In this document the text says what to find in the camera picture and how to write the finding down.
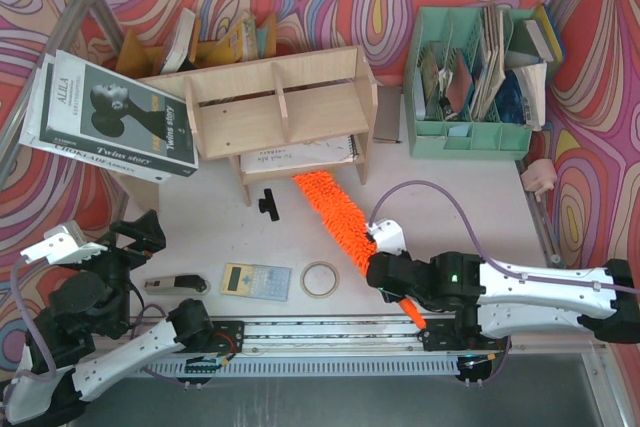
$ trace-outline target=white table surface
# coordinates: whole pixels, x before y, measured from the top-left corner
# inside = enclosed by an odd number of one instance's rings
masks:
[[[336,170],[336,180],[368,216],[392,186],[425,179],[448,189],[462,204],[480,241],[495,258],[521,265],[544,266],[531,214],[514,162],[428,161],[412,159],[401,118],[401,144],[374,144],[368,182],[361,186],[354,166]],[[258,210],[263,189],[271,188],[280,220],[271,222]],[[160,225],[167,248],[132,272],[132,281],[146,302],[175,308],[183,297],[148,296],[144,279],[197,273],[209,280],[211,291],[199,297],[212,316],[326,316],[396,314],[385,304],[325,231],[298,187],[289,179],[250,187],[246,207],[227,160],[202,162],[189,178],[174,177],[160,188]],[[141,211],[129,203],[125,218]],[[390,197],[379,213],[400,224],[413,258],[428,261],[449,250],[475,253],[459,215],[440,193],[411,186]],[[340,271],[336,292],[326,299],[308,297],[300,274],[313,261],[327,261]],[[220,294],[227,262],[263,264],[293,269],[287,302]],[[132,313],[138,312],[132,297]]]

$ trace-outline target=green desk organizer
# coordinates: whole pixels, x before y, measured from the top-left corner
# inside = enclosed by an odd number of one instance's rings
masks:
[[[505,45],[509,45],[513,25],[531,17],[533,11],[505,9]],[[443,38],[450,42],[450,52],[462,49],[465,59],[473,62],[479,48],[482,9],[479,7],[421,7],[413,30],[409,58],[404,73],[404,103],[412,157],[427,159],[520,160],[529,151],[531,130],[518,124],[500,122],[495,104],[483,122],[474,122],[468,112],[462,121],[446,122],[438,110],[440,120],[416,120],[413,99],[415,68],[430,42]],[[452,64],[455,56],[446,59]],[[449,137],[451,127],[468,125],[466,137]]]

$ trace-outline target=orange fabric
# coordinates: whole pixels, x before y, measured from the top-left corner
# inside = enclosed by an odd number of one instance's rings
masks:
[[[346,252],[363,276],[367,275],[369,257],[377,252],[375,242],[367,238],[367,220],[333,180],[329,172],[310,172],[293,177],[313,210],[320,214],[327,231]],[[400,307],[419,329],[427,322],[422,318],[411,299],[399,302]]]

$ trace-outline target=calculator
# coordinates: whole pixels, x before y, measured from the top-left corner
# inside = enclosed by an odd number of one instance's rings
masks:
[[[253,299],[285,302],[291,269],[269,265],[227,264],[220,292]]]

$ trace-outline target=calculator display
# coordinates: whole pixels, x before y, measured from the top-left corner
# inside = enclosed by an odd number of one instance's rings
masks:
[[[238,290],[238,282],[240,281],[241,271],[242,269],[240,267],[234,267],[233,269],[231,269],[231,277],[229,277],[229,285],[227,286],[228,290],[232,292]]]

